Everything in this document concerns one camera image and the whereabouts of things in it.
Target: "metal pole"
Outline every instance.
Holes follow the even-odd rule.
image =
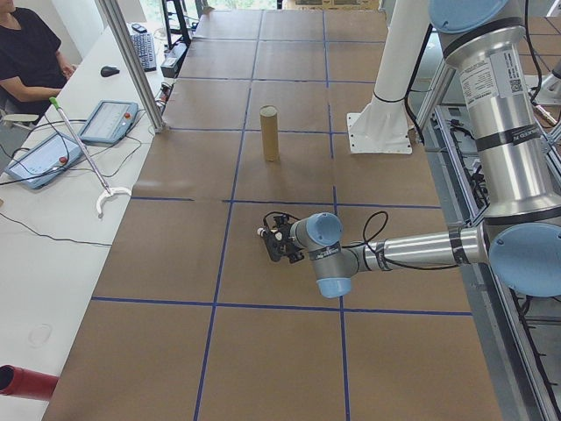
[[[107,18],[107,22],[113,31],[115,40],[121,50],[121,54],[124,58],[124,63],[129,69],[131,74],[132,82],[140,95],[140,101],[144,105],[146,114],[152,122],[154,131],[159,133],[164,129],[164,120],[161,117],[160,110],[158,109],[146,79],[144,69],[140,65],[140,59],[138,58],[134,46],[132,46],[131,35],[129,34],[129,29],[123,18],[123,13],[119,8],[117,0],[100,0],[100,5],[102,6],[103,13]]]

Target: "label sticker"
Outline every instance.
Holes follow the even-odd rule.
[[[482,100],[499,95],[489,59],[479,61],[465,69],[459,76],[464,91],[465,104],[470,109]]]
[[[524,94],[526,82],[516,62],[514,50],[510,49],[491,55],[491,64],[494,73],[500,76],[497,78],[497,86],[501,98]]]

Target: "screen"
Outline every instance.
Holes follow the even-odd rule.
[[[111,138],[128,108],[127,103],[103,103],[80,135],[90,139]]]

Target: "desk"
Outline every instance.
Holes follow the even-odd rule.
[[[117,66],[121,73],[102,78],[99,70],[103,65]],[[160,70],[146,73],[146,76],[156,93],[163,80]],[[87,118],[102,99],[140,103],[109,28],[58,98],[69,118]],[[60,120],[53,107],[46,116],[53,122]],[[38,129],[25,145],[38,144],[51,130],[50,127]],[[101,171],[111,174],[140,144],[121,170],[109,179],[111,186],[131,188],[137,180],[153,138],[146,116],[140,119],[130,136],[138,141],[124,139],[95,157]],[[103,150],[95,146],[89,149],[92,153]],[[88,165],[82,163],[78,168],[88,168]],[[0,177],[2,182],[9,180],[6,175]],[[129,198],[116,196],[106,202],[103,220],[99,220],[96,200],[101,192],[102,186],[92,172],[72,171],[37,191],[17,184],[0,187],[0,197],[5,201],[0,211],[57,238],[111,243]],[[43,239],[0,218],[1,364],[60,374],[108,252],[108,247]],[[39,338],[49,332],[47,339]],[[0,396],[0,418],[41,419],[46,406],[47,403],[40,401]]]

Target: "keyboard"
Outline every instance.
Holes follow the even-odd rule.
[[[140,64],[142,64],[144,71],[151,72],[156,70],[156,51],[154,49],[152,34],[149,32],[133,33],[131,34],[131,41],[140,58]]]

